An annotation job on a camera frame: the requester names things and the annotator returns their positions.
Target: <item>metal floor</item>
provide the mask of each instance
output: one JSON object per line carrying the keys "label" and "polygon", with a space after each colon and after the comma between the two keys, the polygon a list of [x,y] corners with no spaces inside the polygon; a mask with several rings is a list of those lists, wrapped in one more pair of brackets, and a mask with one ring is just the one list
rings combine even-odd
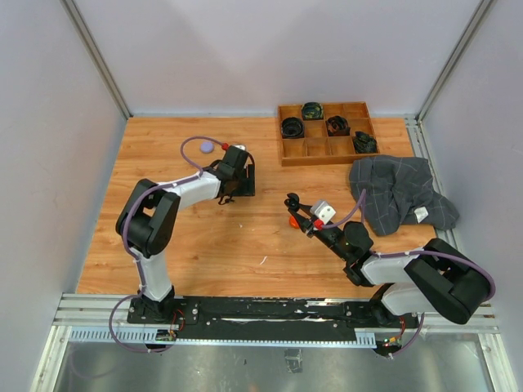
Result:
{"label": "metal floor", "polygon": [[[115,344],[69,343],[55,391],[494,390],[481,345],[472,334],[420,337],[394,360],[368,349],[306,348],[301,373],[288,370],[284,353],[283,348],[180,345],[149,355],[128,353]],[[81,376],[116,368],[101,378],[85,380],[71,372],[71,359]]]}

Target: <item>wooden floor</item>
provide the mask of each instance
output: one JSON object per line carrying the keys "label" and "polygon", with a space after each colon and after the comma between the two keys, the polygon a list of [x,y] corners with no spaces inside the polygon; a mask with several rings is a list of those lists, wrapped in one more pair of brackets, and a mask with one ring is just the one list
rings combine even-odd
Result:
{"label": "wooden floor", "polygon": [[[384,154],[412,156],[402,118],[374,119],[373,125]],[[168,181],[194,173],[179,146],[189,136],[206,135],[247,146],[256,159],[257,194],[225,206],[206,201],[178,213],[167,249],[177,294],[370,297],[375,289],[353,286],[344,263],[325,245],[289,226],[284,205],[286,194],[294,192],[307,204],[324,198],[337,209],[336,219],[345,216],[355,205],[347,186],[350,167],[281,167],[277,132],[275,118],[131,118],[78,292],[136,291],[136,267],[114,231],[118,215],[139,179]],[[221,150],[201,154],[198,141],[187,153],[203,166],[222,156]],[[434,231],[417,225],[386,237],[371,235],[375,250],[389,252],[422,246]]]}

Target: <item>red wire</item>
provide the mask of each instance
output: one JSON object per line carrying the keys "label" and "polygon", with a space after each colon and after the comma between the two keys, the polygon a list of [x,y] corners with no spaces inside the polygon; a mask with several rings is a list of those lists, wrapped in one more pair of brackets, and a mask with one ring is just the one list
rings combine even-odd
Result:
{"label": "red wire", "polygon": [[407,329],[407,326],[405,324],[405,319],[403,318],[403,316],[400,316],[400,324],[401,324],[401,332],[398,337],[402,337],[405,332],[405,329]]}
{"label": "red wire", "polygon": [[177,309],[177,312],[179,312],[181,314],[181,317],[183,317],[183,321],[181,322],[180,329],[178,330],[179,332],[181,332],[183,327],[186,325],[186,317],[185,317],[185,315],[183,314],[183,312],[181,310]]}
{"label": "red wire", "polygon": [[174,331],[172,330],[172,325],[174,324],[174,322],[175,322],[176,320],[177,320],[177,312],[175,311],[174,314],[173,314],[173,316],[172,316],[171,327],[169,327],[169,333],[174,332]]}

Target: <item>plaid fabric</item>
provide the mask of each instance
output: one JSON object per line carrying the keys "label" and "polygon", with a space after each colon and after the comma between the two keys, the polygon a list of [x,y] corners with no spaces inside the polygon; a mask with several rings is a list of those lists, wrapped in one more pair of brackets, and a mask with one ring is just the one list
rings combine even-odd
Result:
{"label": "plaid fabric", "polygon": [[432,188],[432,174],[424,158],[378,155],[353,163],[349,173],[351,192],[358,199],[367,189],[365,219],[377,235],[395,233],[400,225],[415,225],[414,210],[425,207],[421,223],[447,230],[456,226],[456,207]]}

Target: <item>wooden tray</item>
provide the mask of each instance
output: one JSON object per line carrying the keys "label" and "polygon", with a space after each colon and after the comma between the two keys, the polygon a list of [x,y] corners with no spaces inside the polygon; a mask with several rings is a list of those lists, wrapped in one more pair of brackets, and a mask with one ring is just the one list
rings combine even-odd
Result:
{"label": "wooden tray", "polygon": [[[342,102],[322,104],[323,120],[303,120],[302,105],[281,105],[278,107],[278,140],[282,166],[329,165],[334,163],[353,163],[356,159],[373,157],[374,154],[358,154],[354,150],[353,138],[357,131],[363,131],[372,137],[373,124],[369,110],[364,102]],[[329,136],[325,120],[332,116],[342,116],[351,127],[350,136]],[[281,123],[286,118],[296,117],[303,121],[305,137],[301,139],[283,139]]]}

